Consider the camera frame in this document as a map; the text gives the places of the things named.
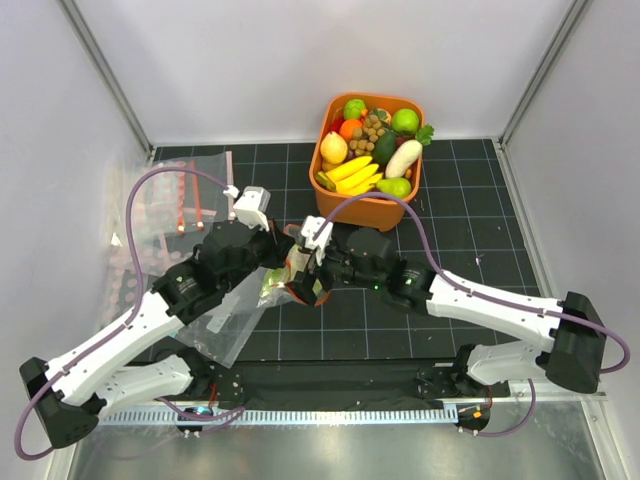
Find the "white cauliflower toy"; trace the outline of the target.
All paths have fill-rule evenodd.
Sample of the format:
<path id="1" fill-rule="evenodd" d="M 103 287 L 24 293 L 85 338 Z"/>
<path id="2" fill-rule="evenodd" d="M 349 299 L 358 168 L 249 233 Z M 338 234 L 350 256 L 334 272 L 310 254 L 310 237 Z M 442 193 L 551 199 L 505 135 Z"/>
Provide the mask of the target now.
<path id="1" fill-rule="evenodd" d="M 262 280 L 257 307 L 272 308 L 294 302 L 295 297 L 286 287 L 290 276 L 288 267 L 269 269 Z"/>

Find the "orange zipper clear bag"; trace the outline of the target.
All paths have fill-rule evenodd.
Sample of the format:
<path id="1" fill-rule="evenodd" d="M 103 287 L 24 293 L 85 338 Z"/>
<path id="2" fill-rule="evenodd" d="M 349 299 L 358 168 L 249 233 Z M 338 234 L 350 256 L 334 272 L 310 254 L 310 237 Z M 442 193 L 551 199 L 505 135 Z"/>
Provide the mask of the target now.
<path id="1" fill-rule="evenodd" d="M 279 303 L 295 301 L 317 306 L 328 296 L 328 288 L 312 274 L 317 256 L 324 252 L 331 230 L 324 230 L 319 242 L 313 235 L 324 222 L 308 216 L 297 224 L 279 228 L 271 222 L 247 226 L 237 220 L 225 225 L 226 265 L 230 289 L 221 309 L 226 314 L 244 314 Z"/>

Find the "yellow lemon toy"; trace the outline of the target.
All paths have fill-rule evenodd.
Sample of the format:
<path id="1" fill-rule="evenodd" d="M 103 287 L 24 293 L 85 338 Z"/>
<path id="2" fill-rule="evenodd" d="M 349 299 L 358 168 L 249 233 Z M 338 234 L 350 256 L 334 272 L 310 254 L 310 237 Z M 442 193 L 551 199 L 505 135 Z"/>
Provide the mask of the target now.
<path id="1" fill-rule="evenodd" d="M 320 143 L 320 155 L 324 162 L 332 165 L 342 163 L 348 154 L 348 144 L 337 132 L 329 132 Z"/>

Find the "dark green avocado toy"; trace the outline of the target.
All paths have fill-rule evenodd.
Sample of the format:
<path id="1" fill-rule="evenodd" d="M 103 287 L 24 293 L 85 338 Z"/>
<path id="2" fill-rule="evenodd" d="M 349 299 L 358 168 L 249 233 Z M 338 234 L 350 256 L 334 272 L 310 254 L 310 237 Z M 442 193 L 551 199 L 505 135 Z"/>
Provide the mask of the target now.
<path id="1" fill-rule="evenodd" d="M 386 131 L 376 142 L 372 152 L 373 161 L 379 165 L 387 165 L 395 153 L 398 135 L 393 130 Z"/>

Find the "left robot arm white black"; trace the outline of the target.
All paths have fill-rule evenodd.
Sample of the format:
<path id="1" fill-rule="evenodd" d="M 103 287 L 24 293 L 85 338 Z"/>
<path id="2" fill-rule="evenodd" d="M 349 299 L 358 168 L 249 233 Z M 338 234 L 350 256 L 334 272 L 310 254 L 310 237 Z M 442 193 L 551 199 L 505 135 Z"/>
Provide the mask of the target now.
<path id="1" fill-rule="evenodd" d="M 89 407 L 102 405 L 98 383 L 161 337 L 217 307 L 260 267 L 284 265 L 294 240 L 274 221 L 265 228 L 238 221 L 215 223 L 185 260 L 170 267 L 134 306 L 83 345 L 54 360 L 33 357 L 20 376 L 52 448 L 62 449 L 97 424 Z"/>

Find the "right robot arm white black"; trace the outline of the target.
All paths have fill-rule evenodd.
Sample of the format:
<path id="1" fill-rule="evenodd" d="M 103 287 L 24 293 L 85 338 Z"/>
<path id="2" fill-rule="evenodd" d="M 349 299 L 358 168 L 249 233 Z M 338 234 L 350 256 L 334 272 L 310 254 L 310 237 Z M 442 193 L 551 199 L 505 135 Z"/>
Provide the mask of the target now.
<path id="1" fill-rule="evenodd" d="M 296 241 L 287 261 L 289 290 L 307 305 L 319 304 L 336 286 L 381 293 L 403 313 L 445 317 L 513 337 L 503 345 L 461 346 L 450 372 L 453 389 L 475 395 L 485 385 L 546 378 L 569 391 L 592 394 L 600 382 L 603 325 L 590 299 L 576 292 L 562 300 L 516 294 L 438 273 L 402 258 L 378 231 L 360 228 L 344 244 L 312 242 L 309 229 L 288 225 Z"/>

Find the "red zipper clear bag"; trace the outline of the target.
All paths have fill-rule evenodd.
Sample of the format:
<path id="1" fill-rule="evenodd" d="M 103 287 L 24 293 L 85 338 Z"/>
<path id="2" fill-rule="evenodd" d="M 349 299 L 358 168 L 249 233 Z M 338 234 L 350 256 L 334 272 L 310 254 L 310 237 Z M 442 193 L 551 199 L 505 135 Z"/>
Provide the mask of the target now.
<path id="1" fill-rule="evenodd" d="M 192 207 L 185 207 L 185 198 L 188 188 L 191 188 L 191 196 L 193 200 Z M 185 221 L 185 210 L 189 210 L 195 216 L 196 228 L 200 231 L 204 229 L 203 214 L 200 202 L 200 191 L 198 176 L 182 172 L 178 180 L 178 210 L 177 210 L 177 226 L 176 230 L 179 234 L 186 231 L 187 222 Z"/>

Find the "blue zipper clear bag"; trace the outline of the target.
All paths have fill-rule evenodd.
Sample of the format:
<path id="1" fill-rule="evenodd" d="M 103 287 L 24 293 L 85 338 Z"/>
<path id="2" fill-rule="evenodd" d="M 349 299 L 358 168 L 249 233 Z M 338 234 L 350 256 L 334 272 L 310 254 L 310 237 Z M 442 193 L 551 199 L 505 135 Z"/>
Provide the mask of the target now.
<path id="1" fill-rule="evenodd" d="M 174 338 L 215 363 L 231 368 L 265 311 L 220 305 L 180 329 Z"/>

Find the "yellow banana bunch toy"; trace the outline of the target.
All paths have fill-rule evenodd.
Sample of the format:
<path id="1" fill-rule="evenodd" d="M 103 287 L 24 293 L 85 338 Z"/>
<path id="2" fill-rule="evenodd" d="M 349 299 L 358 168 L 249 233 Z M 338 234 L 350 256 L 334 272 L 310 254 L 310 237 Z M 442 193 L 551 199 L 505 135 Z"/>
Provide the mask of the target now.
<path id="1" fill-rule="evenodd" d="M 319 171 L 315 174 L 315 180 L 330 192 L 359 195 L 383 178 L 379 168 L 371 156 L 361 156 L 328 172 Z"/>

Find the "green pear toy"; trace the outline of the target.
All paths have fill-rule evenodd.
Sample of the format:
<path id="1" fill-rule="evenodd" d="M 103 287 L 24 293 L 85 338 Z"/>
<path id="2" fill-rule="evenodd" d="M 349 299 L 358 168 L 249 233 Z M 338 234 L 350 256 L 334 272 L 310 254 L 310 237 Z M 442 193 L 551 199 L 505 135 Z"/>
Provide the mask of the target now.
<path id="1" fill-rule="evenodd" d="M 376 183 L 378 191 L 400 199 L 406 198 L 412 191 L 412 185 L 406 178 L 385 178 Z"/>

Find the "orange plastic basket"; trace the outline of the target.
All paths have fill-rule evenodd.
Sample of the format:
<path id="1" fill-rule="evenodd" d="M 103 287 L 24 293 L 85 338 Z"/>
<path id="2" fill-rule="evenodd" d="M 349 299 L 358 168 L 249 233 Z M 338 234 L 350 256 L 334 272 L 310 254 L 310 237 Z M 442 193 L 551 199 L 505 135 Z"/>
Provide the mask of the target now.
<path id="1" fill-rule="evenodd" d="M 426 117 L 410 100 L 346 93 L 327 107 L 309 168 L 317 207 L 325 218 L 347 199 L 382 192 L 410 203 L 422 178 Z"/>

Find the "brown longan bunch toy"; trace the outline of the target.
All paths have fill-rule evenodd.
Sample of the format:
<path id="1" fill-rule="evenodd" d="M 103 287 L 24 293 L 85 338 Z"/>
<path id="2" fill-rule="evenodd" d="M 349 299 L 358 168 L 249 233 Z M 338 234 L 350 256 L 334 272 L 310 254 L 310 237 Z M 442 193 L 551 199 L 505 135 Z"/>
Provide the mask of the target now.
<path id="1" fill-rule="evenodd" d="M 351 130 L 348 140 L 348 157 L 371 155 L 383 134 L 386 124 L 377 114 L 370 114 L 360 121 L 361 125 Z"/>

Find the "orange fruit toy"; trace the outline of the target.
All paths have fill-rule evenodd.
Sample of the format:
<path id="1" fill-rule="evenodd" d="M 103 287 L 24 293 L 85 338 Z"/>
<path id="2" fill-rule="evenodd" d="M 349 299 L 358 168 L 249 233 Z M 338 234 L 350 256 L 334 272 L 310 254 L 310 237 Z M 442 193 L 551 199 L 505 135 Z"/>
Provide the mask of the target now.
<path id="1" fill-rule="evenodd" d="M 346 119 L 341 124 L 338 133 L 346 140 L 350 141 L 353 137 L 353 133 L 356 129 L 362 127 L 362 122 L 359 119 Z"/>

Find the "white radish toy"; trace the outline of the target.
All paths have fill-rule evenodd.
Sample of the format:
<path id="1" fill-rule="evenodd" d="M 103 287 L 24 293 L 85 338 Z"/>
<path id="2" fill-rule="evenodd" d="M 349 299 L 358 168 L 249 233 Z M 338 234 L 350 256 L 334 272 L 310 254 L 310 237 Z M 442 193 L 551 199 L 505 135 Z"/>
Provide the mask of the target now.
<path id="1" fill-rule="evenodd" d="M 406 171 L 421 157 L 423 145 L 415 140 L 407 140 L 400 145 L 387 163 L 385 177 L 401 178 Z"/>

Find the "green apple toy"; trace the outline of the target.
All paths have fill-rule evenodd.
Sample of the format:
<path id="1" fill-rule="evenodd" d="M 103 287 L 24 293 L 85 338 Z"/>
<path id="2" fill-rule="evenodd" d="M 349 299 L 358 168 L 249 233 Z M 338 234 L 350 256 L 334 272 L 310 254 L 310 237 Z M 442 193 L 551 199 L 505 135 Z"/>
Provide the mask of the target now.
<path id="1" fill-rule="evenodd" d="M 421 126 L 419 115 L 410 108 L 397 110 L 391 119 L 391 128 L 398 134 L 413 136 Z"/>

